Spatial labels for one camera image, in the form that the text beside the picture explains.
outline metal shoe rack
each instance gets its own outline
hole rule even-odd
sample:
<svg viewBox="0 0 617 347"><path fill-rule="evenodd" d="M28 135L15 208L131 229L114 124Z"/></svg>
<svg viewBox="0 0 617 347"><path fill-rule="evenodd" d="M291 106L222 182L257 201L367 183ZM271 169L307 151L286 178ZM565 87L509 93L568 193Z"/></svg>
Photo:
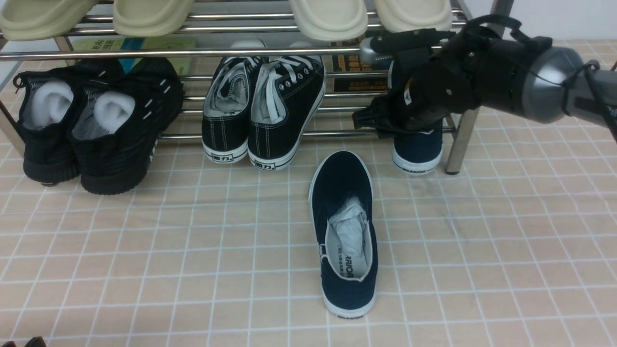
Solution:
<svg viewBox="0 0 617 347"><path fill-rule="evenodd" d="M196 0L197 2L215 2L212 0ZM465 4L459 0L452 1L452 15L454 16L453 28L461 28L465 22L471 18L471 14ZM110 5L112 0L102 0L99 4ZM512 8L513 0L494 0L492 12L508 15ZM368 13L369 18L376 18L377 13L371 11ZM289 20L293 19L293 15L288 13L267 13L267 14L191 14L187 18L187 22L216 22L216 26L194 26L185 25L176 33L181 34L196 34L196 33L284 33L298 31L296 25L218 25L234 21L268 21L272 20ZM139 58L139 57L222 57L222 56L280 56L280 55L351 55L358 54L358 47L322 47L322 48L303 48L303 49L187 49L187 50L140 50L140 51L74 51L69 37L71 36L109 36L116 35L111 27L111 15L87 15L81 21L83 24L89 24L87 27L76 27L70 30L64 36L54 38L59 48L59 52L16 52L16 53L0 53L0 61L66 61L68 64L73 64L76 59L82 58ZM369 24L369 29L383 29L379 23ZM4 47L6 40L0 39L0 48ZM346 77L346 78L361 78L366 76L385 77L387 72L330 72L328 78ZM211 75L191 75L183 77L185 83L198 81L209 81ZM381 92L364 92L364 93L327 93L326 99L364 99L374 98L380 95ZM203 95L189 95L185 98L190 104L195 104L195 101L203 101ZM354 106L323 106L318 110L319 114L325 113L341 113L352 111L364 107L365 104ZM15 129L15 119L6 107L0 101L0 112L3 117L0 117L0 130L7 136L9 141L15 146L16 150L23 155L24 143ZM182 114L201 116L201 108L199 109L184 109ZM445 171L448 174L459 173L463 164L465 151L469 143L471 132L478 116L478 110L468 111L460 116L458 122L453 117L446 118L447 126L444 132L450 133L453 137L452 149L447 161ZM342 136L367 136L374 135L373 130L330 130L330 131L306 131L304 136L312 137L342 137ZM166 133L162 140L167 141L185 141L185 140L200 140L201 134Z"/></svg>

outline beige slipper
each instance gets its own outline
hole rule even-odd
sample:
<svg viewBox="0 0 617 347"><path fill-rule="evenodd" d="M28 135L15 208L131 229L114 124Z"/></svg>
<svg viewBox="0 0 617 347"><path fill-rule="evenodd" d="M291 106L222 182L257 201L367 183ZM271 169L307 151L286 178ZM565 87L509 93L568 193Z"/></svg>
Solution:
<svg viewBox="0 0 617 347"><path fill-rule="evenodd" d="M66 33L99 0L8 0L0 14L4 38L43 40Z"/></svg>
<svg viewBox="0 0 617 347"><path fill-rule="evenodd" d="M115 0L114 30L121 35L153 37L182 27L195 0Z"/></svg>
<svg viewBox="0 0 617 347"><path fill-rule="evenodd" d="M452 28L450 0L375 0L379 20L393 33Z"/></svg>
<svg viewBox="0 0 617 347"><path fill-rule="evenodd" d="M364 0L289 0L300 31L315 40L342 41L366 31Z"/></svg>

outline navy slip-on shoe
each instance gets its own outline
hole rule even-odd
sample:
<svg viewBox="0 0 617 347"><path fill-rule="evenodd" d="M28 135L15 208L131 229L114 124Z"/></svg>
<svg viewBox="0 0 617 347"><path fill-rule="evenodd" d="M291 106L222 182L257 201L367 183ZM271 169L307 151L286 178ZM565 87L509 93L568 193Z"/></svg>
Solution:
<svg viewBox="0 0 617 347"><path fill-rule="evenodd" d="M356 154L336 152L317 168L308 199L326 308L343 319L360 318L375 303L378 267L368 169Z"/></svg>
<svg viewBox="0 0 617 347"><path fill-rule="evenodd" d="M390 64L388 88L405 82L410 72L402 71L397 62ZM439 164L444 147L443 121L438 121L421 132L397 135L392 146L392 161L399 169L409 175L424 175L433 171Z"/></svg>

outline white tissue paper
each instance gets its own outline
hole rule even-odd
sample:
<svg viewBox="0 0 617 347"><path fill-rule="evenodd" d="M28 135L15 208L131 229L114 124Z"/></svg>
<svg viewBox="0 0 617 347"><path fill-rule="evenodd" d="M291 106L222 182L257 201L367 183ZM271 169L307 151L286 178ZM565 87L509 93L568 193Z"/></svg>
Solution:
<svg viewBox="0 0 617 347"><path fill-rule="evenodd" d="M341 239L343 253L352 257L364 257L366 212L358 197L347 199L328 221Z"/></svg>

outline beige floor tile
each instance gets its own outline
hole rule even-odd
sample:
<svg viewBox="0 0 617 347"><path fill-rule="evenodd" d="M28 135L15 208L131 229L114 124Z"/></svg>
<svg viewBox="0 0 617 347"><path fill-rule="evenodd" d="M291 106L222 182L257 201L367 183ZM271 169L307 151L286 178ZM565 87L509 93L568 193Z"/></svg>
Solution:
<svg viewBox="0 0 617 347"><path fill-rule="evenodd" d="M615 40L558 44L609 65L617 52ZM217 64L195 59L199 69ZM208 85L187 84L195 95ZM23 91L0 97L17 112ZM541 126L481 113L456 177L442 168L406 176L390 163L391 141L305 139L290 168L272 173L247 161L220 167L199 144L167 144L139 188L105 197L78 180L53 188L28 180L0 135L0 339L23 345L53 333L52 347L139 347L170 333L170 345L188 347L610 345L610 134L574 119ZM341 127L351 127L346 114L310 124ZM181 116L170 129L197 133L199 120ZM344 148L366 162L375 190L378 295L359 320L325 309L306 203L318 163Z"/></svg>

